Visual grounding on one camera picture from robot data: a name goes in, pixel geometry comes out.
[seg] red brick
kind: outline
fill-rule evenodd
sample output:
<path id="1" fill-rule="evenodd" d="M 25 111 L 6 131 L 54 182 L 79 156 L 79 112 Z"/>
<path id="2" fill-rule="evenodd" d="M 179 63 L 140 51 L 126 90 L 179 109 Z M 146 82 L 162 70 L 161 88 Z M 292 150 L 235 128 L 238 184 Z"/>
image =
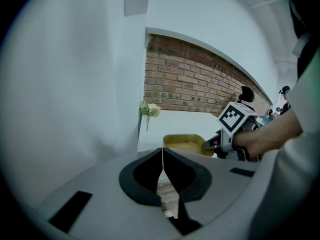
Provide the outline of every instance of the red brick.
<path id="1" fill-rule="evenodd" d="M 225 106 L 214 104 L 214 109 L 224 110 Z"/>
<path id="2" fill-rule="evenodd" d="M 144 85 L 144 90 L 145 91 L 160 91 L 160 92 L 162 92 L 164 89 L 163 89 L 163 86 L 160 86 L 160 85 L 148 85 L 148 84 L 145 84 Z"/>
<path id="3" fill-rule="evenodd" d="M 165 76 L 164 73 L 153 72 L 153 71 L 146 71 L 145 72 L 145 77 L 147 77 L 147 78 L 164 78 L 164 76 Z"/>
<path id="4" fill-rule="evenodd" d="M 192 89 L 192 87 L 193 87 L 193 84 L 191 83 L 185 83 L 185 82 L 182 83 L 182 88 Z"/>
<path id="5" fill-rule="evenodd" d="M 205 52 L 201 52 L 201 51 L 200 51 L 200 52 L 198 53 L 198 56 L 201 57 L 201 58 L 204 58 L 204 59 L 206 59 L 206 60 L 208 60 L 208 61 L 212 61 L 212 60 L 213 60 L 213 57 L 212 57 L 211 55 L 205 53 Z"/>
<path id="6" fill-rule="evenodd" d="M 232 98 L 232 95 L 229 94 L 229 93 L 226 93 L 225 95 L 226 95 L 226 97 L 228 97 L 228 98 Z"/>
<path id="7" fill-rule="evenodd" d="M 179 93 L 172 93 L 172 92 L 160 92 L 160 91 L 157 91 L 155 93 L 155 96 L 157 98 L 180 99 L 180 94 Z"/>
<path id="8" fill-rule="evenodd" d="M 188 90 L 188 89 L 181 89 L 181 88 L 177 88 L 175 92 L 178 94 L 186 94 L 186 95 L 192 95 L 192 96 L 195 96 L 197 94 L 195 90 Z"/>
<path id="9" fill-rule="evenodd" d="M 177 81 L 177 75 L 176 74 L 165 74 L 165 79 Z"/>
<path id="10" fill-rule="evenodd" d="M 155 85 L 157 83 L 156 78 L 144 78 L 144 84 L 146 85 Z"/>
<path id="11" fill-rule="evenodd" d="M 159 105 L 163 110 L 178 110 L 177 105 Z"/>
<path id="12" fill-rule="evenodd" d="M 200 73 L 200 68 L 197 68 L 195 66 L 189 66 L 189 70 L 195 73 Z"/>
<path id="13" fill-rule="evenodd" d="M 147 102 L 150 102 L 150 103 L 156 103 L 156 104 L 160 104 L 161 103 L 161 99 L 160 98 L 145 97 L 144 99 Z"/>
<path id="14" fill-rule="evenodd" d="M 211 94 L 211 93 L 206 93 L 205 97 L 210 98 L 210 99 L 215 99 L 215 100 L 219 99 L 218 95 Z"/>
<path id="15" fill-rule="evenodd" d="M 183 70 L 190 70 L 190 66 L 183 63 L 179 63 L 179 68 Z"/>
<path id="16" fill-rule="evenodd" d="M 185 100 L 185 101 L 189 101 L 190 97 L 191 97 L 190 95 L 181 94 L 180 99 Z"/>
<path id="17" fill-rule="evenodd" d="M 227 93 L 225 93 L 223 91 L 219 91 L 219 90 L 216 91 L 216 94 L 220 95 L 220 96 L 223 96 L 223 97 L 227 97 L 227 95 L 228 95 Z"/>
<path id="18" fill-rule="evenodd" d="M 191 60 L 191 59 L 188 59 L 186 58 L 185 59 L 185 64 L 189 64 L 191 66 L 195 66 L 196 65 L 196 62 L 194 60 Z"/>
<path id="19" fill-rule="evenodd" d="M 192 98 L 194 98 L 194 101 L 195 101 L 195 102 L 203 102 L 203 103 L 207 103 L 207 102 L 208 102 L 208 99 L 207 99 L 207 98 L 191 97 L 191 100 L 192 100 Z"/>
<path id="20" fill-rule="evenodd" d="M 205 104 L 203 104 L 203 107 L 204 107 L 204 108 L 214 109 L 214 108 L 215 108 L 215 104 L 205 103 Z"/>
<path id="21" fill-rule="evenodd" d="M 168 67 L 179 68 L 179 63 L 175 62 L 175 61 L 167 60 L 165 62 L 165 65 L 168 66 Z"/>
<path id="22" fill-rule="evenodd" d="M 221 76 L 221 71 L 217 70 L 217 69 L 213 69 L 213 73 L 215 73 L 218 76 Z"/>
<path id="23" fill-rule="evenodd" d="M 203 87 L 207 87 L 207 82 L 199 80 L 199 85 Z"/>
<path id="24" fill-rule="evenodd" d="M 183 106 L 193 106 L 194 105 L 194 103 L 192 101 L 179 100 L 179 99 L 175 99 L 173 101 L 173 104 L 175 104 L 175 105 L 183 105 Z"/>
<path id="25" fill-rule="evenodd" d="M 213 109 L 212 109 L 212 112 L 213 112 L 213 113 L 220 113 L 220 114 L 221 114 L 221 113 L 223 112 L 223 110 L 222 110 L 222 109 L 214 109 L 214 108 L 213 108 Z"/>
<path id="26" fill-rule="evenodd" d="M 164 67 L 164 66 L 159 66 L 158 67 L 159 72 L 165 72 L 165 73 L 170 73 L 170 74 L 176 74 L 176 75 L 183 75 L 184 71 L 178 68 L 173 68 L 173 67 Z"/>
<path id="27" fill-rule="evenodd" d="M 217 90 L 210 89 L 209 93 L 211 93 L 211 94 L 217 94 Z"/>
<path id="28" fill-rule="evenodd" d="M 153 51 L 147 51 L 147 52 L 146 52 L 146 56 L 147 56 L 147 57 L 158 58 L 158 57 L 159 57 L 159 53 L 153 52 Z"/>
<path id="29" fill-rule="evenodd" d="M 184 75 L 185 75 L 186 77 L 193 78 L 193 77 L 195 76 L 195 73 L 185 70 L 185 71 L 184 71 Z"/>
<path id="30" fill-rule="evenodd" d="M 154 65 L 154 64 L 145 64 L 145 70 L 157 71 L 158 70 L 158 66 Z"/>
<path id="31" fill-rule="evenodd" d="M 174 100 L 171 99 L 171 98 L 162 98 L 161 99 L 161 104 L 168 104 L 168 105 L 171 105 L 174 103 Z"/>
<path id="32" fill-rule="evenodd" d="M 219 85 L 224 87 L 224 88 L 232 90 L 231 86 L 229 84 L 226 84 L 225 82 L 219 81 Z"/>
<path id="33" fill-rule="evenodd" d="M 243 84 L 242 82 L 238 81 L 238 80 L 236 80 L 235 83 L 236 83 L 237 85 L 244 86 L 244 84 Z"/>
<path id="34" fill-rule="evenodd" d="M 165 60 L 160 58 L 146 58 L 146 62 L 148 64 L 157 64 L 157 65 L 164 65 Z"/>
<path id="35" fill-rule="evenodd" d="M 242 93 L 242 90 L 240 90 L 238 88 L 234 88 L 234 90 L 235 90 L 236 93 L 239 93 L 239 94 Z"/>
<path id="36" fill-rule="evenodd" d="M 220 75 L 214 74 L 214 73 L 210 73 L 209 77 L 217 79 L 219 81 L 222 81 L 223 77 L 221 77 Z"/>
<path id="37" fill-rule="evenodd" d="M 194 111 L 194 112 L 205 112 L 205 108 L 204 107 L 191 107 L 189 109 L 189 111 Z"/>
<path id="38" fill-rule="evenodd" d="M 157 79 L 157 84 L 162 86 L 173 86 L 173 87 L 181 87 L 180 82 L 165 80 L 165 79 Z"/>
<path id="39" fill-rule="evenodd" d="M 209 76 L 210 72 L 204 69 L 200 69 L 200 74 L 201 75 L 205 75 L 205 76 Z"/>
<path id="40" fill-rule="evenodd" d="M 197 91 L 197 92 L 196 92 L 196 95 L 199 96 L 199 97 L 204 97 L 205 94 L 206 94 L 206 93 L 205 93 L 205 92 L 202 92 L 202 91 Z"/>
<path id="41" fill-rule="evenodd" d="M 211 78 L 202 74 L 195 73 L 194 78 L 211 83 Z"/>
<path id="42" fill-rule="evenodd" d="M 198 80 L 191 78 L 191 77 L 187 77 L 187 76 L 182 76 L 182 75 L 178 75 L 178 81 L 181 82 L 185 82 L 185 83 L 191 83 L 191 84 L 198 84 Z"/>
<path id="43" fill-rule="evenodd" d="M 204 105 L 204 104 L 201 103 L 201 102 L 194 102 L 194 104 L 193 104 L 194 107 L 198 107 L 198 108 L 202 108 L 203 105 Z"/>
<path id="44" fill-rule="evenodd" d="M 208 93 L 209 92 L 209 88 L 203 87 L 203 86 L 199 86 L 199 85 L 193 85 L 192 89 L 196 90 L 196 91 L 204 92 L 204 93 Z"/>
<path id="45" fill-rule="evenodd" d="M 232 102 L 232 99 L 231 98 L 228 98 L 228 97 L 223 97 L 223 100 L 225 101 L 225 102 Z"/>
<path id="46" fill-rule="evenodd" d="M 178 106 L 179 111 L 188 111 L 189 107 L 188 106 Z"/>
<path id="47" fill-rule="evenodd" d="M 218 86 L 214 83 L 208 83 L 208 87 L 216 90 L 221 90 L 221 86 Z"/>
<path id="48" fill-rule="evenodd" d="M 219 81 L 218 81 L 217 79 L 211 78 L 211 81 L 212 81 L 213 84 L 219 85 Z"/>
<path id="49" fill-rule="evenodd" d="M 230 81 L 230 80 L 228 80 L 228 84 L 233 87 L 237 87 L 237 84 L 235 82 Z"/>
<path id="50" fill-rule="evenodd" d="M 145 91 L 144 92 L 144 97 L 154 97 L 155 92 L 154 91 Z"/>
<path id="51" fill-rule="evenodd" d="M 214 104 L 220 104 L 220 105 L 228 105 L 228 102 L 222 101 L 222 100 L 215 100 Z"/>
<path id="52" fill-rule="evenodd" d="M 176 88 L 174 87 L 168 87 L 168 86 L 163 86 L 163 91 L 168 92 L 168 93 L 174 93 L 176 91 Z"/>
<path id="53" fill-rule="evenodd" d="M 168 55 L 168 54 L 160 54 L 159 57 L 161 59 L 169 60 L 169 61 L 175 61 L 175 62 L 185 62 L 185 58 L 174 56 L 174 55 Z"/>
<path id="54" fill-rule="evenodd" d="M 197 63 L 195 64 L 195 66 L 198 67 L 198 68 L 201 68 L 201 69 L 203 69 L 203 70 L 210 71 L 210 72 L 213 72 L 213 71 L 214 71 L 214 69 L 213 69 L 212 67 L 207 66 L 207 65 L 202 64 L 202 63 L 199 63 L 199 62 L 197 62 Z"/>
<path id="55" fill-rule="evenodd" d="M 215 101 L 216 101 L 215 99 L 208 98 L 208 103 L 213 103 L 214 104 Z"/>

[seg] black rectangular slot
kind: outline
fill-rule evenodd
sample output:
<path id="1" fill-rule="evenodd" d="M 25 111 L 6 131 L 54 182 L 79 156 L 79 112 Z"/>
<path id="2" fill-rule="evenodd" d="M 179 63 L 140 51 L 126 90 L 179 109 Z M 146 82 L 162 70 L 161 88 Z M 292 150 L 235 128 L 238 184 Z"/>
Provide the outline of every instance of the black rectangular slot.
<path id="1" fill-rule="evenodd" d="M 78 191 L 68 202 L 50 219 L 49 223 L 57 229 L 67 233 L 75 220 L 86 206 L 92 194 Z"/>
<path id="2" fill-rule="evenodd" d="M 240 169 L 240 168 L 232 168 L 230 170 L 230 172 L 235 173 L 235 174 L 240 174 L 243 176 L 247 176 L 247 177 L 252 177 L 255 172 L 253 170 L 245 170 L 245 169 Z"/>

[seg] person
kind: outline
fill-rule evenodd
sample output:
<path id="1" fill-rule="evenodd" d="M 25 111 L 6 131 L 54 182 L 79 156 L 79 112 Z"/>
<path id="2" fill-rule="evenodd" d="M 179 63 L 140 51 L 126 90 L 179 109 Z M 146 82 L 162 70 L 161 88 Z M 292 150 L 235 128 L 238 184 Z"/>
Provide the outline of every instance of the person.
<path id="1" fill-rule="evenodd" d="M 311 78 L 310 74 L 305 73 L 314 73 L 317 72 L 315 69 L 319 69 L 319 31 L 317 30 L 317 28 L 314 28 L 313 25 L 314 23 L 316 23 L 316 21 L 314 21 L 314 15 L 312 13 L 309 13 L 308 10 L 302 10 L 300 12 L 302 12 L 303 14 L 300 14 L 298 10 L 303 8 L 303 4 L 301 3 L 301 0 L 295 0 L 295 2 L 298 2 L 299 7 L 296 7 L 296 5 L 293 4 L 293 1 L 289 2 L 289 6 L 291 17 L 293 20 L 294 32 L 298 38 L 298 43 L 295 47 L 295 54 L 297 54 L 298 57 L 297 85 L 300 84 L 300 88 L 298 90 L 301 91 L 301 87 L 303 86 L 306 89 L 307 93 L 315 93 L 311 91 L 311 88 L 317 88 L 317 86 L 315 85 L 315 79 L 317 79 L 317 76 L 319 74 L 317 73 L 313 78 Z M 303 76 L 303 82 L 300 82 L 300 77 Z M 297 137 L 302 133 L 303 128 L 300 121 L 298 120 L 298 117 L 300 119 L 302 118 L 301 109 L 297 109 L 296 111 L 290 109 L 291 106 L 287 100 L 288 92 L 290 92 L 290 88 L 288 86 L 284 86 L 282 88 L 282 93 L 287 103 L 281 109 L 282 116 L 262 126 L 258 130 L 244 130 L 234 136 L 233 145 L 235 147 L 246 148 L 248 152 L 248 158 L 250 160 L 263 155 L 267 151 L 280 149 L 286 141 Z M 315 101 L 317 95 L 314 95 L 312 97 L 312 100 Z M 297 108 L 299 106 L 297 104 L 297 99 L 295 99 L 294 96 L 290 97 L 290 99 L 294 100 L 295 106 Z M 316 128 L 317 126 L 313 125 L 312 123 L 308 124 L 304 122 L 303 127 Z"/>
<path id="2" fill-rule="evenodd" d="M 289 86 L 282 87 L 282 90 L 280 90 L 281 94 L 283 94 L 283 98 L 286 100 L 286 103 L 283 105 L 283 108 L 280 110 L 280 115 L 283 115 L 285 112 L 287 112 L 290 109 L 290 104 L 288 101 L 287 94 L 290 92 Z"/>

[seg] white ceiling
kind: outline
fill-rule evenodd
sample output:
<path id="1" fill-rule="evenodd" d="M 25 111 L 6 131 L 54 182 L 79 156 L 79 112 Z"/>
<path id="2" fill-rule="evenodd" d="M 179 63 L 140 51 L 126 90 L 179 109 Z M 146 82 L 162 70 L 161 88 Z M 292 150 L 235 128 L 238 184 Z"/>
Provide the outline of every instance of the white ceiling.
<path id="1" fill-rule="evenodd" d="M 290 15 L 289 0 L 239 0 L 248 7 L 263 29 L 279 72 L 297 70 L 297 57 L 292 54 L 297 37 Z"/>

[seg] human arm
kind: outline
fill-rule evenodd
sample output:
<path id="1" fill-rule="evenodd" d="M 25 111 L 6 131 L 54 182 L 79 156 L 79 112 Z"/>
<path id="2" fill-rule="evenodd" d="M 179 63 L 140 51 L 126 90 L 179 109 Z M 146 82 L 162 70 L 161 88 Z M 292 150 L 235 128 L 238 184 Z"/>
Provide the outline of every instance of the human arm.
<path id="1" fill-rule="evenodd" d="M 245 147 L 250 159 L 270 150 L 280 149 L 283 144 L 302 132 L 293 109 L 262 126 L 258 130 L 245 130 L 234 136 L 235 147 Z"/>

